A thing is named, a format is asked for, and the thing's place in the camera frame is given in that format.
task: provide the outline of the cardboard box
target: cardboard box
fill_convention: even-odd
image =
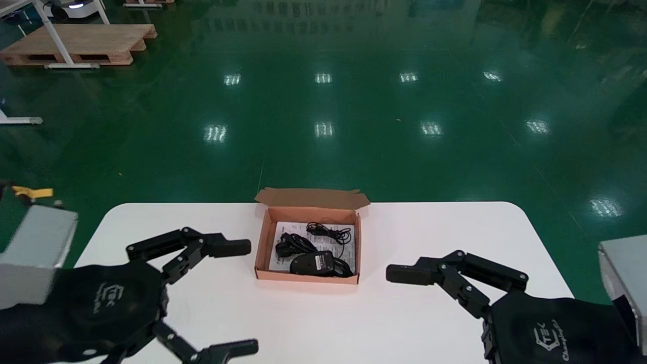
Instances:
[[[319,190],[316,188],[269,188],[258,192],[256,201],[266,205],[261,237],[256,251],[256,278],[294,282],[358,284],[362,253],[362,222],[358,209],[371,202],[359,190]],[[355,226],[355,275],[352,277],[316,277],[270,271],[277,222],[318,222]]]

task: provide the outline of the instruction manual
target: instruction manual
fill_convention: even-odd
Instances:
[[[317,236],[312,235],[306,231],[307,223],[301,222],[277,222],[276,223],[276,234],[274,234],[274,243],[272,244],[272,256],[270,258],[270,270],[271,271],[290,271],[290,263],[298,255],[292,255],[287,258],[280,258],[276,254],[276,244],[281,242],[281,235],[283,233],[288,234],[299,234],[302,237],[310,240],[313,245],[319,251],[330,250],[333,252],[335,258],[341,258],[344,262],[348,263],[351,266],[351,271],[355,274],[355,226],[354,225],[337,225],[331,223],[324,223],[323,226],[332,230],[342,230],[350,229],[351,230],[351,241],[348,244],[341,245],[337,243],[332,238],[328,236]]]

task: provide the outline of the wooden pallet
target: wooden pallet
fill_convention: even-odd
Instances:
[[[144,39],[157,37],[151,24],[54,24],[65,48],[76,63],[129,65],[131,51],[146,49]],[[6,65],[65,63],[45,27],[0,51]]]

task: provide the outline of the white metal frame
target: white metal frame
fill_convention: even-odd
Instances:
[[[124,8],[161,8],[162,4],[145,3],[144,0],[138,0],[137,3],[124,3]]]
[[[99,11],[99,15],[101,16],[101,20],[104,22],[104,24],[110,24],[110,21],[108,20],[107,15],[105,14],[105,6],[102,0],[93,0],[94,4],[96,5],[97,11]],[[47,29],[47,32],[49,32],[49,35],[52,37],[52,40],[54,41],[54,44],[56,44],[56,48],[58,48],[59,52],[61,52],[61,55],[63,56],[63,59],[65,60],[65,63],[50,63],[48,65],[45,65],[45,68],[51,69],[51,68],[99,68],[99,65],[97,63],[75,63],[72,61],[72,58],[70,57],[70,53],[67,51],[67,48],[65,48],[65,45],[63,44],[63,41],[61,41],[61,37],[58,36],[58,33],[56,32],[56,29],[54,28],[54,25],[52,24],[51,21],[49,21],[49,18],[47,15],[45,15],[45,11],[43,10],[43,3],[41,3],[39,0],[19,0],[16,1],[15,3],[6,6],[2,9],[0,9],[0,16],[4,16],[5,14],[9,14],[17,9],[20,9],[21,7],[32,3],[34,5],[34,8],[36,9],[36,12],[38,12],[38,16],[40,16],[41,20],[43,21],[43,24],[45,28]]]
[[[7,117],[0,109],[0,124],[42,124],[43,119],[39,117]]]

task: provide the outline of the glossy floor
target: glossy floor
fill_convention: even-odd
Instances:
[[[0,66],[4,110],[45,119],[0,127],[0,171],[80,213],[70,264],[125,202],[253,201],[265,186],[509,201],[574,294],[606,302],[597,242],[647,233],[647,19],[616,4],[108,4],[159,37],[130,67]],[[19,39],[0,27],[0,46]]]

